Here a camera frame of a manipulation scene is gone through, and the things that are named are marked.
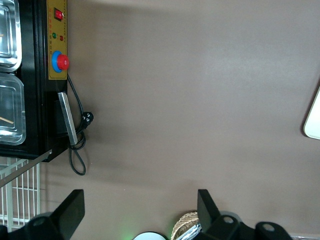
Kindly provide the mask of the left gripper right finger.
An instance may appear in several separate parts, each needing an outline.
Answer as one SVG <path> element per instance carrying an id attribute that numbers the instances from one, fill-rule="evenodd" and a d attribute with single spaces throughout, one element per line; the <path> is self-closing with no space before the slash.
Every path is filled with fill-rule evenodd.
<path id="1" fill-rule="evenodd" d="M 254 228 L 246 225 L 234 212 L 220 211 L 206 189 L 197 192 L 197 215 L 201 231 L 198 240 L 291 240 L 279 224 L 258 222 Z"/>

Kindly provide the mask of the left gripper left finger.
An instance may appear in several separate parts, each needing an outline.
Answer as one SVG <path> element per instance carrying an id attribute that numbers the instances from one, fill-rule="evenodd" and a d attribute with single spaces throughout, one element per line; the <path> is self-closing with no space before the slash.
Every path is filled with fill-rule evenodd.
<path id="1" fill-rule="evenodd" d="M 85 195 L 73 190 L 53 211 L 32 218 L 25 226 L 12 232 L 0 226 L 2 240 L 69 240 L 85 216 Z"/>

